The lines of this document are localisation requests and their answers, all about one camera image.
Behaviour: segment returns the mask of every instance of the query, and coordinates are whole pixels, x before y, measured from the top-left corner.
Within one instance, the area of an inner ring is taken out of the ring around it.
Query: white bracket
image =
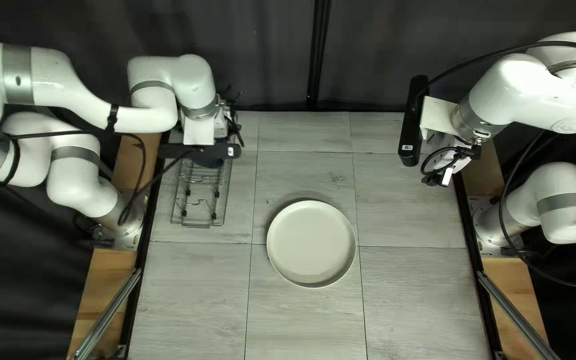
[[[428,139],[428,130],[459,136],[451,121],[452,113],[456,107],[457,104],[454,102],[425,96],[424,105],[421,108],[421,121],[419,122],[423,139]]]

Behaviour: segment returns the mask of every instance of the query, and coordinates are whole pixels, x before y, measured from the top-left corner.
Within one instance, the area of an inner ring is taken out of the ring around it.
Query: gray backdrop
[[[137,55],[196,53],[247,108],[305,107],[314,0],[0,0],[0,41],[66,52],[85,84],[127,103]],[[478,54],[576,30],[576,1],[333,0],[319,105],[401,110],[408,82]],[[456,101],[490,63],[433,87]]]

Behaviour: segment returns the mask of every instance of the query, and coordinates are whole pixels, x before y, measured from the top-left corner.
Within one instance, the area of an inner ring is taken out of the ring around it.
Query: metal rail
[[[106,332],[110,321],[113,319],[117,310],[122,305],[124,300],[128,298],[128,295],[132,292],[137,282],[141,278],[141,269],[134,269],[132,275],[124,281],[121,288],[116,292],[115,296],[108,306],[97,319],[97,321],[92,325],[84,340],[77,347],[74,353],[70,356],[69,360],[87,360],[88,356],[95,348],[101,337]]]
[[[495,299],[495,302],[501,307],[501,309],[508,315],[510,321],[512,321],[517,329],[521,331],[528,342],[534,347],[535,351],[541,356],[544,360],[560,360],[559,356],[555,354],[546,341],[544,341],[539,333],[535,331],[528,320],[524,318],[524,316],[517,310],[517,308],[513,305],[513,303],[508,300],[508,298],[504,295],[503,292],[495,285],[495,283],[490,280],[490,278],[486,275],[486,273],[482,271],[477,272],[477,277],[479,283],[486,289],[488,294],[492,299]]]

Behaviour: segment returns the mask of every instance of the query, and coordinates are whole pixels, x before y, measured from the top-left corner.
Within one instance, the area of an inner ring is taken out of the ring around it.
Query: black cable
[[[540,269],[536,265],[533,265],[526,258],[524,258],[524,256],[521,253],[519,253],[519,250],[517,250],[515,244],[512,241],[510,241],[510,236],[508,235],[508,232],[506,230],[506,225],[504,223],[504,211],[503,211],[503,209],[506,208],[506,196],[508,194],[508,188],[510,187],[510,183],[512,182],[513,177],[515,176],[515,173],[516,173],[517,169],[519,168],[519,165],[521,165],[521,163],[523,162],[523,160],[526,157],[526,155],[528,154],[528,152],[532,149],[534,144],[537,143],[537,141],[540,139],[541,135],[543,135],[545,132],[546,132],[546,130],[542,130],[539,132],[537,137],[535,137],[535,139],[532,140],[530,145],[528,145],[526,150],[524,150],[524,153],[521,155],[521,157],[519,157],[519,160],[517,160],[517,163],[515,164],[513,171],[510,172],[510,176],[508,176],[508,181],[504,185],[504,191],[501,192],[501,200],[499,202],[499,224],[501,225],[501,232],[503,232],[504,237],[506,238],[506,241],[508,242],[508,245],[510,246],[510,248],[512,248],[512,250],[515,251],[515,253],[517,254],[517,257],[519,257],[524,262],[524,264],[526,264],[526,266],[528,266],[532,271],[534,271],[535,273],[541,275],[542,277],[544,277],[550,281],[556,282],[556,283],[561,284],[561,285],[571,286],[571,287],[576,288],[576,282],[565,281],[565,280],[562,280],[562,279],[555,277],[551,274],[548,274],[546,271]]]
[[[432,158],[434,158],[435,156],[437,156],[439,153],[442,153],[442,152],[444,152],[444,151],[450,151],[450,150],[458,151],[459,148],[458,148],[457,146],[446,146],[446,147],[443,147],[443,148],[441,148],[441,149],[437,149],[437,150],[433,151],[432,153],[430,153],[430,155],[428,155],[428,156],[426,157],[426,159],[424,159],[424,161],[421,163],[421,167],[420,167],[421,174],[422,174],[422,175],[434,175],[434,174],[438,174],[438,173],[444,171],[445,169],[453,166],[453,165],[457,162],[457,160],[459,160],[459,159],[461,158],[461,155],[455,153],[452,161],[449,162],[448,165],[446,165],[446,166],[444,166],[444,167],[440,167],[440,168],[434,169],[434,170],[426,171],[426,165],[428,165],[428,162],[429,162]]]
[[[96,131],[87,131],[87,130],[70,130],[70,131],[56,131],[53,133],[34,133],[34,134],[21,134],[21,135],[8,135],[5,134],[4,137],[0,138],[0,142],[6,142],[6,141],[13,141],[16,142],[16,140],[19,139],[30,139],[30,138],[47,138],[47,137],[51,137],[51,136],[62,136],[62,135],[103,135],[103,134],[107,134],[107,132],[105,130],[96,130]],[[137,140],[137,142],[139,142],[140,144],[140,148],[141,148],[141,169],[139,171],[139,176],[137,178],[137,184],[134,187],[134,191],[133,191],[133,195],[131,197],[131,201],[129,202],[128,205],[126,205],[126,207],[124,208],[124,210],[122,211],[122,214],[120,216],[120,221],[117,221],[117,225],[122,225],[125,221],[125,219],[128,217],[128,215],[130,214],[130,208],[131,205],[134,201],[134,198],[136,197],[136,194],[140,193],[141,191],[139,191],[139,185],[141,184],[141,179],[143,178],[143,173],[146,169],[146,145],[143,143],[142,139],[135,135],[135,134],[130,134],[130,133],[115,133],[117,135],[124,135],[124,136],[128,136],[130,138],[133,138],[135,140]],[[15,148],[17,151],[15,152],[15,155],[19,154],[19,149]],[[8,176],[6,177],[8,179],[8,177],[12,178],[12,175],[14,175],[14,171],[11,168],[11,171],[9,172]],[[148,182],[148,184],[151,184],[155,181],[155,178],[153,178],[153,180],[151,180],[150,182]]]
[[[470,66],[471,64],[480,62],[480,61],[484,61],[487,59],[491,59],[491,58],[496,58],[498,56],[503,56],[503,55],[508,55],[508,54],[513,54],[517,51],[521,51],[521,50],[527,50],[527,49],[531,49],[533,47],[542,47],[542,46],[566,46],[566,47],[576,47],[576,42],[570,42],[570,41],[541,41],[541,42],[535,42],[533,44],[526,44],[526,45],[519,45],[519,46],[513,46],[513,47],[508,47],[507,49],[503,49],[503,50],[498,50],[498,51],[494,51],[492,53],[488,53],[479,57],[476,57],[475,59],[471,59],[469,61],[460,63],[459,65],[448,69],[446,71],[444,71],[443,73],[437,75],[436,77],[430,79],[428,81],[428,84],[426,84],[426,86],[424,86],[418,94],[415,95],[415,97],[419,97],[421,94],[423,94],[424,91],[426,91],[426,89],[430,88],[430,85],[436,83],[437,81],[439,81],[440,79],[452,74],[453,72],[459,71],[465,67]]]
[[[10,141],[13,145],[14,153],[12,156],[12,164],[10,165],[10,170],[8,171],[8,175],[2,181],[0,181],[0,186],[5,187],[8,183],[12,180],[12,178],[17,173],[17,168],[19,167],[19,160],[21,159],[21,150],[19,148],[19,142],[16,139],[12,139]]]
[[[155,184],[157,181],[159,181],[162,178],[162,176],[164,176],[164,174],[167,173],[167,171],[169,171],[173,166],[175,166],[175,164],[177,164],[181,159],[185,158],[187,155],[189,155],[190,153],[192,153],[194,151],[195,151],[194,149],[190,149],[186,152],[181,153],[181,155],[179,155],[174,160],[172,160],[172,162],[170,164],[165,166],[164,169],[162,169],[160,173],[153,176],[153,178],[148,183],[146,183],[141,189],[138,189],[139,184],[141,182],[141,176],[140,176],[140,180],[139,180],[139,182],[137,182],[137,187],[135,187],[135,190],[133,191],[132,196],[128,200],[128,203],[126,203],[126,206],[122,210],[121,214],[119,214],[119,218],[117,219],[117,225],[123,225],[123,223],[126,220],[128,220],[128,216],[130,215],[130,209],[132,208],[132,204],[134,203],[135,200],[137,200],[137,197],[139,196],[139,194],[141,192],[143,192],[145,189],[147,189],[150,185]]]

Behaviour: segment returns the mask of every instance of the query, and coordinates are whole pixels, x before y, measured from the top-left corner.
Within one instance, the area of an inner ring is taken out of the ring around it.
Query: gray tile
[[[348,113],[262,113],[260,151],[352,152]]]
[[[238,111],[239,123],[241,124],[241,137],[244,139],[245,147],[242,151],[256,151],[257,140],[259,138],[259,120],[263,119],[263,112],[258,111]]]
[[[253,243],[266,243],[269,222],[297,199],[331,204],[348,218],[356,233],[352,154],[260,151]]]
[[[264,245],[252,245],[246,360],[365,359],[358,257],[338,282],[318,289],[284,279]]]
[[[360,254],[368,359],[489,359],[465,249]]]
[[[132,360],[243,359],[250,245],[151,243]]]
[[[353,154],[359,244],[465,247],[452,188],[421,183],[396,154]]]
[[[151,241],[250,243],[257,152],[243,151],[240,158],[233,160],[225,223],[210,229],[185,228],[170,222],[179,167],[180,163],[161,180]]]
[[[404,113],[350,113],[353,152],[396,153]],[[432,149],[422,142],[421,153]]]

